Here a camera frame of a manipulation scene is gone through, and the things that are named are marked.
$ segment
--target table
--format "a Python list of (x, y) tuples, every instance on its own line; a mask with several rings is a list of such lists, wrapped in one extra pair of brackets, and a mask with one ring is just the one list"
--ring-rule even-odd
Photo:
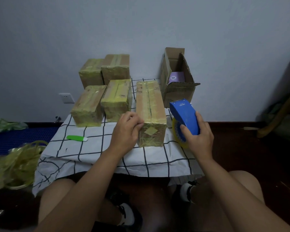
[[(136, 110), (136, 82), (131, 80), (133, 91), (132, 111)], [(203, 172), (188, 149), (183, 149), (174, 140), (172, 131), (173, 116), (165, 108), (167, 128), (163, 147), (142, 147), (138, 144), (118, 163), (115, 173), (139, 177), (179, 177), (173, 183), (183, 183), (203, 175)], [(55, 179), (77, 172), (88, 171), (97, 161), (101, 153), (110, 144), (116, 122), (108, 122), (105, 117), (101, 127), (82, 127), (75, 125), (73, 117), (67, 119), (59, 127), (54, 137), (45, 148), (35, 171), (32, 193), (36, 195)], [(88, 137), (86, 142), (66, 139), (67, 135)]]

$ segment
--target taped cardboard box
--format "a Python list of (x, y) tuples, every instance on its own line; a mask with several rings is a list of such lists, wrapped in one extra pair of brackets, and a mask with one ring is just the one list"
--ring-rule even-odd
[[(200, 83), (194, 82), (184, 54), (184, 48), (166, 47), (164, 51), (160, 81), (162, 98), (166, 108), (170, 108), (170, 102), (184, 98), (191, 102), (195, 87), (200, 85)], [(185, 82), (168, 84), (172, 72), (184, 72)]]
[(162, 147), (166, 116), (157, 81), (136, 83), (136, 113), (144, 119), (144, 125), (139, 132), (139, 146)]
[(106, 85), (89, 85), (71, 110), (77, 127), (101, 126), (103, 111), (100, 101)]
[(107, 54), (101, 66), (105, 85), (110, 80), (131, 79), (129, 63), (129, 54)]
[(110, 80), (106, 92), (101, 99), (108, 122), (118, 121), (122, 113), (131, 110), (131, 80)]
[(90, 58), (79, 70), (78, 74), (84, 89), (89, 85), (104, 85), (101, 73), (102, 59)]

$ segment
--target wall socket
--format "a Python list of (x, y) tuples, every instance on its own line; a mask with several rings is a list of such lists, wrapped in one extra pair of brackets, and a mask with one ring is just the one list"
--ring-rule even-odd
[(71, 94), (59, 94), (63, 103), (74, 103)]

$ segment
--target wall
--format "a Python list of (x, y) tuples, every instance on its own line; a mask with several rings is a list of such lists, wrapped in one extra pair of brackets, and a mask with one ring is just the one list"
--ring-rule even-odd
[(254, 121), (290, 61), (290, 0), (0, 0), (0, 117), (65, 118), (86, 59), (128, 53), (157, 78), (166, 46), (186, 48), (205, 120)]

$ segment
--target wooden chair leg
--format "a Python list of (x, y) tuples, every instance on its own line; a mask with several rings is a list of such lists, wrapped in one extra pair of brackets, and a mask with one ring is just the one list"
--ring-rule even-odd
[(288, 100), (284, 103), (271, 123), (268, 126), (258, 130), (257, 138), (263, 138), (272, 132), (288, 113), (290, 113), (290, 98), (288, 98)]

